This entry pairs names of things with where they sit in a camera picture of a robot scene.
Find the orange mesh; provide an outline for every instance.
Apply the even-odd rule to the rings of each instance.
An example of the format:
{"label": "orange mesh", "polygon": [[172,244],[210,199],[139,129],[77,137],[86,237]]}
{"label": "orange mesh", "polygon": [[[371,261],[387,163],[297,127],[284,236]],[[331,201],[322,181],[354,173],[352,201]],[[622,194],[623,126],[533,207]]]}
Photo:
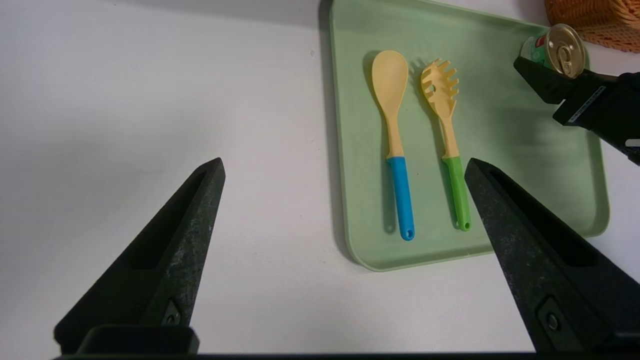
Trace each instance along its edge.
{"label": "orange mesh", "polygon": [[588,42],[640,53],[640,0],[545,0],[551,25],[567,24]]}

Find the white table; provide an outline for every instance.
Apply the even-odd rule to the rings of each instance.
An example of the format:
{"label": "white table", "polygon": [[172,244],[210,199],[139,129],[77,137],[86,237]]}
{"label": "white table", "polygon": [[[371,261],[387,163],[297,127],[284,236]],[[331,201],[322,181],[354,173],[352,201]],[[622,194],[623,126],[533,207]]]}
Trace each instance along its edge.
{"label": "white table", "polygon": [[[448,2],[546,23],[542,1]],[[532,350],[495,256],[384,274],[345,256],[318,5],[0,1],[3,359],[55,356],[56,322],[215,157],[202,352]],[[640,70],[588,47],[597,72]],[[640,169],[604,147],[611,224],[593,243],[640,279]]]}

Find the can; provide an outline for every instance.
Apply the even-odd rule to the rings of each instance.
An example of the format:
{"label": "can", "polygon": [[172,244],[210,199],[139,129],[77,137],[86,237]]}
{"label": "can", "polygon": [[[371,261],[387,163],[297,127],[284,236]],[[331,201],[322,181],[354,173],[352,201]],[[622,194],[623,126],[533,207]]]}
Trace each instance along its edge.
{"label": "can", "polygon": [[537,37],[527,39],[520,56],[569,78],[577,78],[582,74],[586,63],[586,53],[580,36],[566,24],[553,25]]}

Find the can lid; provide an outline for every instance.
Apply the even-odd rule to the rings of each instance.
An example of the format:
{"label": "can lid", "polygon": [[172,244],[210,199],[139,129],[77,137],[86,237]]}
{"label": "can lid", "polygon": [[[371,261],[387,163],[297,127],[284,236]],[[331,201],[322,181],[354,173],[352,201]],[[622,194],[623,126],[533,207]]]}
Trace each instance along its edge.
{"label": "can lid", "polygon": [[576,78],[584,70],[584,45],[578,33],[569,25],[556,24],[549,29],[547,56],[551,66],[569,78]]}

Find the spoon handle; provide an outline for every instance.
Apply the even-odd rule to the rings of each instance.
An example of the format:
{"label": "spoon handle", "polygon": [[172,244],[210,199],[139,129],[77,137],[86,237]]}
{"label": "spoon handle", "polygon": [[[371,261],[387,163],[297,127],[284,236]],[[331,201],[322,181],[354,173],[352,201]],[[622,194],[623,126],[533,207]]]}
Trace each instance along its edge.
{"label": "spoon handle", "polygon": [[394,156],[387,159],[391,164],[391,173],[394,178],[394,193],[396,194],[396,209],[398,212],[398,224],[400,236],[406,241],[413,240],[415,228],[413,226],[413,209],[411,207],[411,193],[409,191],[409,177],[406,171],[406,159],[404,156]]}
{"label": "spoon handle", "polygon": [[467,186],[465,184],[465,173],[462,171],[462,161],[459,156],[442,159],[449,168],[449,178],[451,180],[451,192],[453,193],[453,204],[456,208],[456,218],[458,229],[462,231],[471,230],[471,212],[469,211],[469,200],[467,198]]}

